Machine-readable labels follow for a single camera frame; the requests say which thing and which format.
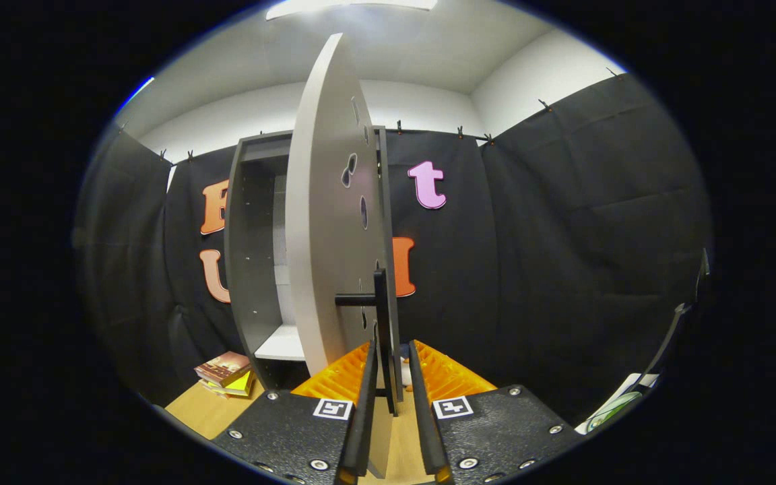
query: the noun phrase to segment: ceiling light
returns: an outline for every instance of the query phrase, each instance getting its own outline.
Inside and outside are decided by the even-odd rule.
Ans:
[[[286,0],[268,9],[266,20],[280,18],[290,13],[311,12],[326,7],[339,5],[391,5],[394,7],[410,7],[412,9],[431,10],[437,0]]]

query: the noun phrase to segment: screw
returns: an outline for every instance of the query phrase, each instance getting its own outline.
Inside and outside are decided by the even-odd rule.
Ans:
[[[478,466],[477,458],[465,458],[465,460],[459,462],[459,467],[463,470],[472,469],[476,466]]]

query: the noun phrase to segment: orange letter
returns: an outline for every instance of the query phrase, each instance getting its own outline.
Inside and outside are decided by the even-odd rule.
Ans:
[[[221,273],[220,270],[218,270],[218,261],[221,259],[221,252],[216,249],[206,249],[199,253],[199,258],[203,260],[205,283],[209,286],[209,293],[215,297],[215,300],[222,303],[229,303],[229,291],[221,284]]]
[[[224,229],[224,218],[221,211],[226,209],[226,191],[229,180],[226,179],[215,185],[209,185],[203,190],[205,196],[205,220],[200,232],[203,236]]]
[[[409,296],[415,292],[415,285],[409,281],[409,251],[415,241],[409,237],[392,237],[394,246],[394,286],[397,297]]]

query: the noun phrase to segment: yellow book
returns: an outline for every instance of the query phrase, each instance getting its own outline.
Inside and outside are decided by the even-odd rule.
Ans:
[[[200,380],[200,383],[214,393],[234,394],[247,397],[250,396],[250,390],[253,389],[253,371],[247,371],[245,375],[236,381],[233,381],[233,383],[229,384],[227,387],[220,387],[218,384],[204,379]]]

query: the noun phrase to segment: white wall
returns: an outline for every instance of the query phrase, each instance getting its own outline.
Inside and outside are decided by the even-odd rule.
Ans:
[[[531,41],[496,68],[475,91],[472,102],[484,131],[496,136],[574,92],[625,70],[562,30]]]
[[[480,135],[484,124],[470,96],[427,86],[389,81],[362,80],[361,89],[375,125],[397,128],[401,120],[404,129],[427,129]],[[283,131],[295,127],[298,102],[304,83],[272,86],[244,92],[210,102],[169,120],[139,138],[145,147],[155,152],[166,150],[164,156],[177,163],[187,158],[219,150],[238,143],[240,138]]]

